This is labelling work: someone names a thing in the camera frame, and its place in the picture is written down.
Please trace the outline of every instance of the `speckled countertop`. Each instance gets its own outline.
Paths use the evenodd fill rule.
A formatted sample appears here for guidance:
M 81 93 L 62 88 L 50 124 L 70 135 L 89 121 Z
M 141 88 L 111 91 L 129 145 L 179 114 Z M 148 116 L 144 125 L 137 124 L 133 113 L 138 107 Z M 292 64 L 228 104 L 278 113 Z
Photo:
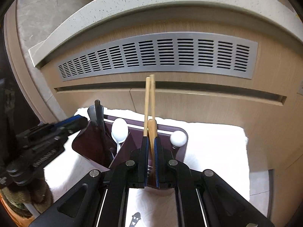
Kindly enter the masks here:
M 164 4 L 201 4 L 240 9 L 279 25 L 303 42 L 303 24 L 277 0 L 94 0 L 65 20 L 44 42 L 29 49 L 36 66 L 58 46 L 85 29 L 137 9 Z

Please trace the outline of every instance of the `white cloth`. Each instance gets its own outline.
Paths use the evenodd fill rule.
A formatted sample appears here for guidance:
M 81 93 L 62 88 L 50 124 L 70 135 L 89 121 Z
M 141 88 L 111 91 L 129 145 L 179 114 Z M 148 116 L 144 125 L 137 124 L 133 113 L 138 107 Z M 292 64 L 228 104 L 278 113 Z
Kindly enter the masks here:
M 87 108 L 80 108 L 75 115 L 88 117 Z M 104 114 L 144 121 L 144 115 L 130 110 L 110 110 L 104 108 Z M 211 169 L 249 201 L 249 166 L 247 158 L 247 137 L 241 127 L 187 123 L 184 121 L 156 118 L 158 124 L 184 129 L 188 134 L 184 163 L 197 171 Z M 57 200 L 94 167 L 90 162 L 72 150 L 73 139 L 69 137 L 66 151 L 45 167 L 45 178 Z

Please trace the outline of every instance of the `metal vent grille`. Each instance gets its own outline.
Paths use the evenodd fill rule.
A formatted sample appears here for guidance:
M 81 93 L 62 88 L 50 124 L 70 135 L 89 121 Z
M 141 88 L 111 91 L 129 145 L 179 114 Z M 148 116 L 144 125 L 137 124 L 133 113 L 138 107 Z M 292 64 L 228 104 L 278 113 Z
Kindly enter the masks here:
M 246 72 L 249 57 L 249 46 L 237 44 L 234 70 Z
M 203 32 L 167 32 L 92 47 L 57 64 L 64 81 L 124 72 L 201 72 L 251 79 L 258 43 Z
M 198 66 L 213 67 L 214 64 L 214 41 L 198 39 Z
M 160 65 L 174 65 L 175 56 L 174 56 L 174 45 L 172 39 L 158 39 L 158 52 Z

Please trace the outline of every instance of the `chopsticks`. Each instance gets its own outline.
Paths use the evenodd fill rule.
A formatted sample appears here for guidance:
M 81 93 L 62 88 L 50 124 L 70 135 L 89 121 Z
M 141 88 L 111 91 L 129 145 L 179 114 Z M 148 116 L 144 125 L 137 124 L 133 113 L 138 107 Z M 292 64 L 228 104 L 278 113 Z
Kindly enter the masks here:
M 149 144 L 151 148 L 152 165 L 151 175 L 155 172 L 155 138 L 158 136 L 157 133 L 157 122 L 155 120 L 155 76 L 150 75 L 151 88 L 150 88 L 150 99 L 151 99 L 151 116 L 152 118 L 148 120 L 148 136 Z
M 152 119 L 148 120 L 149 111 L 149 99 L 151 99 L 151 116 Z M 152 157 L 152 168 L 150 170 L 150 176 L 155 172 L 155 138 L 158 136 L 157 133 L 157 122 L 155 120 L 155 75 L 150 75 L 146 78 L 145 82 L 145 104 L 144 104 L 144 131 L 143 136 L 149 137 L 149 146 Z

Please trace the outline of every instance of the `metal screw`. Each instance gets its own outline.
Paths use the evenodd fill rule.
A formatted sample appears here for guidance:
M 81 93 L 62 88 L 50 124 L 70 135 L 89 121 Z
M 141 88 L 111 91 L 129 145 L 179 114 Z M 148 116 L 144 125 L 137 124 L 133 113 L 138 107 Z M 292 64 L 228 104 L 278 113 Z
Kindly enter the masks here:
M 99 175 L 99 171 L 98 171 L 98 170 L 91 170 L 91 171 L 89 172 L 89 175 L 90 175 L 91 177 L 97 177 L 97 176 Z
M 204 174 L 207 177 L 212 177 L 214 175 L 214 172 L 212 170 L 205 170 Z
M 178 162 L 175 159 L 171 159 L 169 161 L 169 165 L 171 165 L 171 166 L 176 166 L 177 164 L 178 164 Z
M 133 166 L 134 165 L 134 161 L 130 159 L 130 160 L 126 161 L 125 164 L 127 166 Z

